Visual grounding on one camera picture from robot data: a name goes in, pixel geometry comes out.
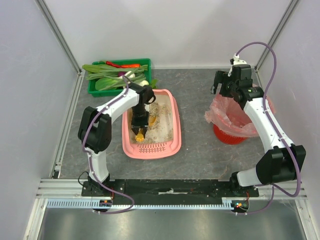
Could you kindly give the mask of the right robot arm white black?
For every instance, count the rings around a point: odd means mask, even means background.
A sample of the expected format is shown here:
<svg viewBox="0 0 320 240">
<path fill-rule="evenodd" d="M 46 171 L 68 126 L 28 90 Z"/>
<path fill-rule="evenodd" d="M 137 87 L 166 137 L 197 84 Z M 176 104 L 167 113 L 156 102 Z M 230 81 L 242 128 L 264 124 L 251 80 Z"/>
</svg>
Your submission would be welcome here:
<svg viewBox="0 0 320 240">
<path fill-rule="evenodd" d="M 231 180 L 238 187 L 272 185 L 296 181 L 296 197 L 301 189 L 301 169 L 306 157 L 302 145 L 296 145 L 284 133 L 273 115 L 263 89 L 253 85 L 248 64 L 233 65 L 230 71 L 215 73 L 211 93 L 233 99 L 252 121 L 264 147 L 264 156 L 254 168 L 234 172 Z"/>
</svg>

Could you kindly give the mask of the pink litter box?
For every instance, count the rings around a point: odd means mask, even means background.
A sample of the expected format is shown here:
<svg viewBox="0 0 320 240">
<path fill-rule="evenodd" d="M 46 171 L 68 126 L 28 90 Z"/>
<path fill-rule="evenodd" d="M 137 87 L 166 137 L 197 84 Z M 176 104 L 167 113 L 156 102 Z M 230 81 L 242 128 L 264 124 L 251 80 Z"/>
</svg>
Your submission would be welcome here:
<svg viewBox="0 0 320 240">
<path fill-rule="evenodd" d="M 130 143 L 129 129 L 131 129 L 132 111 L 122 115 L 122 148 L 124 153 L 133 159 L 154 160 L 170 157 L 176 154 L 182 145 L 180 115 L 176 99 L 167 89 L 154 90 L 157 103 L 169 103 L 172 109 L 173 139 L 162 143 L 134 144 Z"/>
</svg>

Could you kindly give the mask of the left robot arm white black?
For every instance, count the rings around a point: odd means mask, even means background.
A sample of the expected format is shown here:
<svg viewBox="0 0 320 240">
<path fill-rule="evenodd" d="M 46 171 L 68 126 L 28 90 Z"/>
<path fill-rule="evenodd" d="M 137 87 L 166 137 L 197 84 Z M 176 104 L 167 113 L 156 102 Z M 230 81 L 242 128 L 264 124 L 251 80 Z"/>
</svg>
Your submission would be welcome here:
<svg viewBox="0 0 320 240">
<path fill-rule="evenodd" d="M 131 109 L 131 130 L 133 133 L 144 138 L 150 127 L 150 113 L 146 106 L 156 100 L 153 89 L 148 86 L 140 86 L 129 83 L 128 86 L 115 98 L 107 103 L 93 108 L 85 108 L 78 138 L 82 149 L 87 154 L 89 162 L 89 177 L 103 183 L 110 176 L 106 163 L 106 149 L 112 140 L 112 124 Z"/>
</svg>

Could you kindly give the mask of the yellow litter scoop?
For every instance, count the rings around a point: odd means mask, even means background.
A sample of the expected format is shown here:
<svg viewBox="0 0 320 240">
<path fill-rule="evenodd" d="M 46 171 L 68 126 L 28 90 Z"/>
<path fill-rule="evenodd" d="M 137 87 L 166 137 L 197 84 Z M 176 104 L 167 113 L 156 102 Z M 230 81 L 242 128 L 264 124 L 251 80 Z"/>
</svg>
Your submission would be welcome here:
<svg viewBox="0 0 320 240">
<path fill-rule="evenodd" d="M 156 116 L 150 116 L 148 119 L 148 129 L 151 128 L 156 122 Z M 140 128 L 139 133 L 135 136 L 135 141 L 141 143 L 145 140 L 146 137 L 143 137 L 142 130 Z"/>
</svg>

